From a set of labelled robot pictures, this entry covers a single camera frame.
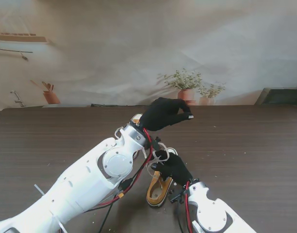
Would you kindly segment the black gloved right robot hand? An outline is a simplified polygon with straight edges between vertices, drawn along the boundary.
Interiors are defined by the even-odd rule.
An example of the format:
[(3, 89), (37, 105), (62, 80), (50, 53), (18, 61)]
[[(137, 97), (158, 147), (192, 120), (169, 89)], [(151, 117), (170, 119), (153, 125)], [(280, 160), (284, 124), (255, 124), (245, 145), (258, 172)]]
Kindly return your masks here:
[(188, 181), (192, 181), (193, 179), (191, 173), (174, 148), (167, 148), (167, 150), (169, 152), (169, 159), (163, 162), (153, 163), (150, 167), (160, 173), (163, 181), (166, 181), (170, 177), (179, 185), (186, 185)]

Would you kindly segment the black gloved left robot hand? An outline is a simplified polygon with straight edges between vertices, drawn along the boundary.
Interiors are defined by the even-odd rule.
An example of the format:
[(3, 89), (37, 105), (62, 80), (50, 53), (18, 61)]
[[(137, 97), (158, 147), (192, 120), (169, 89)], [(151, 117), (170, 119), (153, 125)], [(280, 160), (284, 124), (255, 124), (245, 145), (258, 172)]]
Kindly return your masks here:
[(158, 131), (164, 127), (190, 120), (194, 116), (182, 99), (158, 98), (142, 114), (139, 127), (149, 131)]

